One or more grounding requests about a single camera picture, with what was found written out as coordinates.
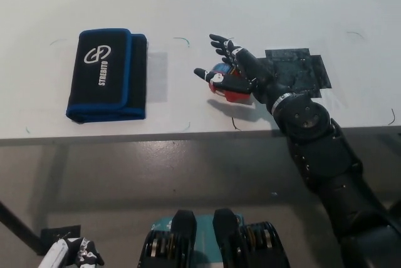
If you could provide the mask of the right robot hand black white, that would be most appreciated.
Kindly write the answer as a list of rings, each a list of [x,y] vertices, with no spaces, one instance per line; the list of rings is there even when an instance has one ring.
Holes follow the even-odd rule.
[[[272,72],[233,40],[216,34],[209,37],[216,53],[222,57],[222,63],[211,70],[196,68],[194,74],[204,80],[213,93],[223,96],[228,102],[246,101],[253,95],[271,111],[280,96]]]

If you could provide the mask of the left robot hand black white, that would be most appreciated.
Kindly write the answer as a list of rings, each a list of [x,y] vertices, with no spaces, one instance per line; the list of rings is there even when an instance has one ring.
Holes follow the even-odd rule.
[[[105,262],[95,247],[94,241],[85,237],[56,241],[43,257],[38,268],[104,266]]]

